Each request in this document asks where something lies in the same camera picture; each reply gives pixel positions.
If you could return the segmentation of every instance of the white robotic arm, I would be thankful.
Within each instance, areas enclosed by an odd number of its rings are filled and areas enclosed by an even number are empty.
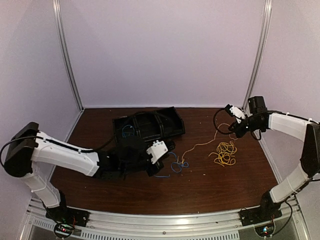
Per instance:
[[[304,145],[300,163],[296,169],[281,183],[263,194],[259,207],[240,211],[244,226],[280,217],[281,204],[291,195],[299,193],[309,184],[313,176],[320,172],[320,125],[318,122],[289,113],[268,111],[262,96],[252,97],[248,102],[252,114],[250,116],[236,106],[227,105],[224,108],[230,116],[236,117],[229,127],[231,133],[241,138],[247,132],[253,133],[256,130],[265,132],[270,129],[295,137]]]
[[[9,148],[5,162],[1,164],[8,174],[20,178],[42,200],[48,218],[69,225],[85,226],[89,213],[67,207],[64,194],[47,180],[37,166],[38,162],[98,179],[115,179],[139,171],[153,176],[164,167],[162,160],[167,152],[175,148],[172,141],[148,144],[138,136],[128,136],[107,151],[102,151],[101,147],[87,149],[54,139],[38,127],[37,123],[30,122],[5,144],[0,156],[6,146]]]

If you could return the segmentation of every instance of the black plastic container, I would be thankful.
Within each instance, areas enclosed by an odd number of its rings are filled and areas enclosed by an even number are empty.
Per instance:
[[[112,122],[113,133],[117,143],[120,138],[126,138],[133,134],[146,142],[151,142],[186,133],[184,121],[175,107],[115,118]]]

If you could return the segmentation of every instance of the white panel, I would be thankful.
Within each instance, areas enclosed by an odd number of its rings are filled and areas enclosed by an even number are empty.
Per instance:
[[[86,107],[241,105],[264,0],[62,0]]]
[[[269,36],[253,95],[269,109],[320,119],[320,1],[273,1]],[[299,163],[303,144],[279,132],[263,134],[281,177]],[[320,185],[310,183],[299,203],[313,240],[319,239]]]
[[[32,173],[21,177],[23,181],[47,208],[56,208],[60,205],[60,193],[48,178],[43,174],[36,162],[32,163]]]
[[[293,116],[273,113],[269,116],[269,128],[285,135],[305,141],[307,125],[310,122]]]
[[[31,160],[39,163],[51,163],[55,166],[60,166],[66,169],[75,170],[84,175],[92,177],[98,170],[98,153],[96,152],[80,152],[87,151],[88,148],[77,147],[71,144],[66,144],[69,147],[77,148],[78,151],[68,149],[64,146],[48,142],[49,140],[63,144],[44,132],[39,132],[37,136],[43,139],[36,139],[38,147],[33,151]]]
[[[292,194],[297,193],[297,190],[309,180],[308,174],[305,173],[301,163],[299,163],[285,180],[271,189],[270,196],[272,201],[274,203],[283,203]]]
[[[0,146],[28,122],[64,139],[78,111],[58,41],[52,1],[0,2]],[[51,165],[43,165],[48,176]],[[0,239],[15,240],[30,190],[0,167]]]

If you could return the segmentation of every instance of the brown wooden surface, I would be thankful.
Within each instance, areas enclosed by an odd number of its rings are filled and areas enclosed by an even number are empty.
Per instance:
[[[175,139],[174,152],[178,156],[194,144],[213,138],[216,130],[212,116],[216,110],[177,110],[186,131],[185,135]],[[86,109],[69,142],[81,147],[98,147],[113,134],[113,118],[137,111],[141,109]],[[232,122],[225,113],[221,113],[217,120],[218,123]],[[128,175],[126,180],[103,181],[57,167],[51,181],[65,193],[69,206],[114,213],[209,213],[259,205],[261,195],[277,184],[263,150],[247,133],[235,143],[238,148],[236,164],[222,167],[213,163],[214,156],[208,157],[208,154],[215,151],[220,142],[228,141],[229,136],[218,133],[211,144],[197,146],[186,154],[190,167],[184,168],[180,174],[170,168],[174,157],[167,158],[160,175],[170,174],[170,178],[148,177],[146,172],[139,172]]]

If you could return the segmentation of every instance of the yellow string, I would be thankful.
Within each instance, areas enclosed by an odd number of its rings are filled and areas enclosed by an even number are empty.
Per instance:
[[[238,149],[232,141],[230,141],[230,143],[220,142],[216,148],[217,152],[211,152],[208,157],[210,157],[212,154],[215,154],[217,155],[217,158],[213,160],[215,164],[219,164],[222,167],[225,165],[232,166],[236,164],[236,156],[234,156],[234,154],[237,152],[237,150]]]
[[[228,127],[230,126],[227,123],[221,123],[218,128],[220,128],[222,125],[227,125]],[[203,146],[203,145],[207,145],[212,143],[214,140],[216,140],[216,136],[217,136],[218,130],[215,131],[214,137],[212,140],[205,142],[205,143],[197,143],[193,146],[193,148],[185,151],[181,157],[181,163],[183,164],[185,162],[185,158],[184,156],[186,155],[186,153],[193,151],[196,146]],[[209,154],[208,157],[210,157],[212,154],[217,154],[218,157],[213,161],[216,164],[220,164],[221,166],[224,167],[224,165],[229,165],[232,166],[234,164],[236,164],[236,159],[234,158],[235,156],[233,154],[235,154],[237,152],[237,148],[235,146],[235,141],[237,140],[237,138],[233,138],[231,137],[231,134],[229,135],[229,138],[231,139],[230,144],[226,143],[226,142],[221,142],[218,147],[216,148],[216,152],[211,152]]]

